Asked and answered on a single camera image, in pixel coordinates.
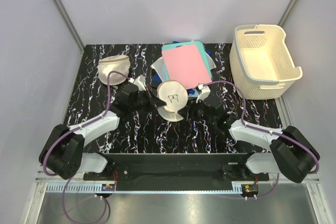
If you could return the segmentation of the mesh laundry bag with glasses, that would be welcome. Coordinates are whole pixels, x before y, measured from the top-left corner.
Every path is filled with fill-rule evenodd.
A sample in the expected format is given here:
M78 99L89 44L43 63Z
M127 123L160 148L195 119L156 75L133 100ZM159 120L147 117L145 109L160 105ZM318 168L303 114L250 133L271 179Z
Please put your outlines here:
M166 103L158 108L158 113L163 119L169 122L179 122L184 119L178 112L186 107L188 93L180 82L175 80L162 82L157 88L157 97Z

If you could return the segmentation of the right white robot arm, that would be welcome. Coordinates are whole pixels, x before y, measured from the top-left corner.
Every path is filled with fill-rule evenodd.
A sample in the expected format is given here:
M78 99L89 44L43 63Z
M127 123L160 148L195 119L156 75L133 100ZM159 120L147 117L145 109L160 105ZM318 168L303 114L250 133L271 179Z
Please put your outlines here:
M239 176L244 180L260 173L277 173L294 183L301 183L307 175L319 169L319 153L294 126L276 129L242 121L225 110L215 98L194 100L187 107L190 118L205 120L219 136L266 150L265 153L250 154L238 167Z

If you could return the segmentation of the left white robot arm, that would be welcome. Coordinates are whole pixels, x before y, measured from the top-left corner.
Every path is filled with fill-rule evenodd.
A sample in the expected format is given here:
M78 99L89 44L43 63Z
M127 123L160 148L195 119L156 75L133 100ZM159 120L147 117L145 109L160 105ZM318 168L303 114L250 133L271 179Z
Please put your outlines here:
M77 173L95 173L103 180L113 175L113 167L103 154L86 153L84 148L100 136L114 131L128 114L166 105L149 88L126 84L115 95L107 110L83 123L67 127L56 125L40 155L39 162L48 176L70 179Z

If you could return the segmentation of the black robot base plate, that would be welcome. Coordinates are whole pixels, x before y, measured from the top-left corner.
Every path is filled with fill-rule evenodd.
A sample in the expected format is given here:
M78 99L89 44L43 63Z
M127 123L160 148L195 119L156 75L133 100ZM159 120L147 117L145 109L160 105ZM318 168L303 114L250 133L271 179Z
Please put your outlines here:
M108 154L103 174L85 173L84 180L127 185L194 185L267 182L267 173L255 175L245 167L248 154Z

